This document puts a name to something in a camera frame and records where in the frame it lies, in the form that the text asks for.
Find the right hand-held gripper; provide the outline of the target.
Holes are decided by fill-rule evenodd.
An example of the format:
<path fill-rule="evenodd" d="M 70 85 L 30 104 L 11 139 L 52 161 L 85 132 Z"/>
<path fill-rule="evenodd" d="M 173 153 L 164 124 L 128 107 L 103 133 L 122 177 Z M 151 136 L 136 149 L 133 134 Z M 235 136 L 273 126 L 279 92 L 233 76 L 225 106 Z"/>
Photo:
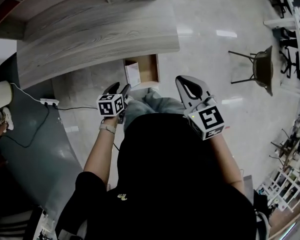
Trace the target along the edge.
<path fill-rule="evenodd" d="M 179 75 L 175 84 L 184 105 L 184 116 L 188 119 L 190 127 L 203 140 L 210 139 L 222 133 L 225 121 L 217 107 L 214 96 L 208 85 L 195 77 Z M 193 98 L 207 98 L 192 105 Z"/>

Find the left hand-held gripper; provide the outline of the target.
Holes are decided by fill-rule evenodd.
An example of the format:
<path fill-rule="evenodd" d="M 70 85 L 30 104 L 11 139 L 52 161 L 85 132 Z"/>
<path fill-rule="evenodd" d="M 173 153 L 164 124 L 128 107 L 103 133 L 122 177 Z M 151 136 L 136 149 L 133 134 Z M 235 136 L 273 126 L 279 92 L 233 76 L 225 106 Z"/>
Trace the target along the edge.
<path fill-rule="evenodd" d="M 126 100 L 129 97 L 131 85 L 126 84 L 120 94 L 117 91 L 120 82 L 115 82 L 104 90 L 104 94 L 97 98 L 97 107 L 103 119 L 118 117 L 118 124 L 123 124 L 125 111 L 127 108 Z"/>

